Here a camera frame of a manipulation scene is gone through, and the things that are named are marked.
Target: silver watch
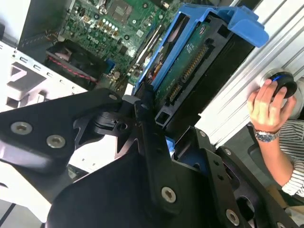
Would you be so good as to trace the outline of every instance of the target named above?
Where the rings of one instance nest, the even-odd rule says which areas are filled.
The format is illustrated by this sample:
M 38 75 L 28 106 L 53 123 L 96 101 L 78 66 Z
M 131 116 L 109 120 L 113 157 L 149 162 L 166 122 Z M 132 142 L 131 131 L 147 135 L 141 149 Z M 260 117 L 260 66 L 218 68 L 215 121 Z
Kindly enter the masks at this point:
M 280 136 L 280 130 L 277 133 L 270 133 L 270 132 L 263 132 L 263 131 L 257 131 L 256 129 L 253 129 L 255 133 L 256 139 L 262 141 L 262 142 L 272 142 L 277 137 Z

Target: red cable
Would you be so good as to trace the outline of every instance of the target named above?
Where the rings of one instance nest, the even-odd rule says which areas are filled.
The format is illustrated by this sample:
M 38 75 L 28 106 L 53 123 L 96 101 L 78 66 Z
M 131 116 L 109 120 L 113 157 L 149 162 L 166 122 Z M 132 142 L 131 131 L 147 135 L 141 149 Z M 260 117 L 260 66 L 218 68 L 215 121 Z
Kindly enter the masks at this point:
M 77 73 L 77 72 L 75 72 L 75 71 L 73 71 L 73 70 L 67 68 L 67 66 L 65 66 L 65 65 L 63 65 L 62 63 L 56 61 L 56 60 L 55 60 L 54 58 L 52 58 L 51 56 L 48 56 L 48 59 L 51 60 L 52 62 L 56 63 L 57 65 L 62 66 L 63 68 L 65 68 L 66 70 L 68 70 L 68 72 L 71 72 L 72 74 L 74 74 L 74 75 L 76 75 L 76 76 L 78 76 L 78 77 L 82 77 L 82 78 L 84 78 L 84 79 L 86 79 L 86 80 L 89 80 L 89 81 L 91 81 L 91 82 L 94 82 L 94 83 L 98 84 L 98 81 L 93 81 L 90 77 L 85 76 L 85 75 L 81 75 L 81 74 L 79 74 L 79 73 Z

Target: person's hand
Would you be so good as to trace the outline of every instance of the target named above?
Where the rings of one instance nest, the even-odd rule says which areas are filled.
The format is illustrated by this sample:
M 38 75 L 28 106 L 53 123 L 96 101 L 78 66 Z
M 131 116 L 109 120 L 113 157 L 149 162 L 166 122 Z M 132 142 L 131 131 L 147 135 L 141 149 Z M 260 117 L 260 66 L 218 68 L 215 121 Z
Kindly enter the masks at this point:
M 287 92 L 286 87 L 282 87 L 271 102 L 276 87 L 276 81 L 272 82 L 271 79 L 267 79 L 264 85 L 248 98 L 247 105 L 251 123 L 258 131 L 278 132 L 293 111 L 296 103 L 294 96 L 288 98 L 282 108 L 283 99 Z

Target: slot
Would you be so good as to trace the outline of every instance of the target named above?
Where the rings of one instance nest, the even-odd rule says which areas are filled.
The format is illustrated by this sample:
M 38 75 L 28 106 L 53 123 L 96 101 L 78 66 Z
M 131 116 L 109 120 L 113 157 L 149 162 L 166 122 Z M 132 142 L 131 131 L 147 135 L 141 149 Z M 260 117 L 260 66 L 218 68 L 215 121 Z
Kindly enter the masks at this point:
M 168 120 L 168 118 L 170 117 L 169 114 L 162 112 L 156 119 L 156 122 L 160 123 L 160 124 L 165 124 L 165 122 Z
M 230 34 L 230 30 L 228 30 L 228 28 L 225 25 L 222 25 L 219 29 L 218 29 L 218 33 L 224 37 L 227 38 Z

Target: white panel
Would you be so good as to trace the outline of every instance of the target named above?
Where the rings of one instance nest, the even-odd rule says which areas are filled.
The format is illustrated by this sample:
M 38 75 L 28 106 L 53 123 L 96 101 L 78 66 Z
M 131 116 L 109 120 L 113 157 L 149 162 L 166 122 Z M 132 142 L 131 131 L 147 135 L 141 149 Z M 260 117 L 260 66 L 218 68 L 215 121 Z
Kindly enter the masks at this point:
M 31 0 L 2 0 L 0 23 L 5 25 L 4 37 L 19 43 Z

